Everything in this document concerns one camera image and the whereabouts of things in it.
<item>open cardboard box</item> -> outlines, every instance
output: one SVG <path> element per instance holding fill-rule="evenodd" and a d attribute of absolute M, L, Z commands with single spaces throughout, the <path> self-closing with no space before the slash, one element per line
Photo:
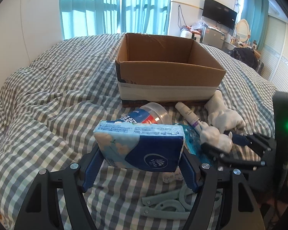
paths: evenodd
<path fill-rule="evenodd" d="M 203 105 L 226 73 L 196 41 L 167 35 L 125 34 L 115 66 L 124 107 Z"/>

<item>checkered bedsheet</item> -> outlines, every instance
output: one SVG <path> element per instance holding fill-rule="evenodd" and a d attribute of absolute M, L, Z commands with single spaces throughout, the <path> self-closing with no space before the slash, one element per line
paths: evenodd
<path fill-rule="evenodd" d="M 114 59 L 123 34 L 105 34 L 62 41 L 29 67 L 7 78 L 0 91 L 0 213 L 13 229 L 22 201 L 41 168 L 56 171 L 77 162 L 94 145 L 100 120 L 115 120 L 122 108 Z M 253 69 L 222 51 L 203 46 L 227 73 L 219 86 L 225 103 L 240 113 L 246 133 L 272 136 L 272 95 L 275 87 Z M 207 112 L 192 108 L 202 120 Z M 173 107 L 173 123 L 184 122 Z M 232 155 L 258 159 L 244 147 Z M 140 216 L 141 197 L 174 190 L 182 182 L 165 184 L 159 173 L 108 167 L 103 164 L 93 189 L 85 194 L 98 229 L 181 229 L 184 220 Z M 65 229 L 71 229 L 62 190 L 58 192 Z M 210 227 L 214 227 L 218 205 Z"/>

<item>television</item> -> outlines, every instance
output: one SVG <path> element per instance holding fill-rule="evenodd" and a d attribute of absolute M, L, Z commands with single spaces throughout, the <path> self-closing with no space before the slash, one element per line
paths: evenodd
<path fill-rule="evenodd" d="M 234 29 L 237 12 L 215 0 L 205 0 L 202 16 Z"/>

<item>tissue pack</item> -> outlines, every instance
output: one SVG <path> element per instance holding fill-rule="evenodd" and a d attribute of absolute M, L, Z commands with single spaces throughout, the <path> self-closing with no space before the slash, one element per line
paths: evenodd
<path fill-rule="evenodd" d="M 109 165 L 174 172 L 184 144 L 181 125 L 100 121 L 94 137 Z"/>

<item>curtain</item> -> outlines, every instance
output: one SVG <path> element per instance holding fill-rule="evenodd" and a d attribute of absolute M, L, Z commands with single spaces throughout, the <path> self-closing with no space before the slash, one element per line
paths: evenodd
<path fill-rule="evenodd" d="M 167 34 L 171 0 L 122 0 L 121 31 Z"/>
<path fill-rule="evenodd" d="M 137 32 L 167 34 L 170 0 L 60 0 L 64 39 Z"/>
<path fill-rule="evenodd" d="M 257 42 L 258 50 L 263 47 L 268 22 L 268 0 L 244 0 L 241 19 L 246 19 L 251 30 L 250 42 Z"/>
<path fill-rule="evenodd" d="M 118 32 L 120 0 L 60 0 L 64 39 Z"/>

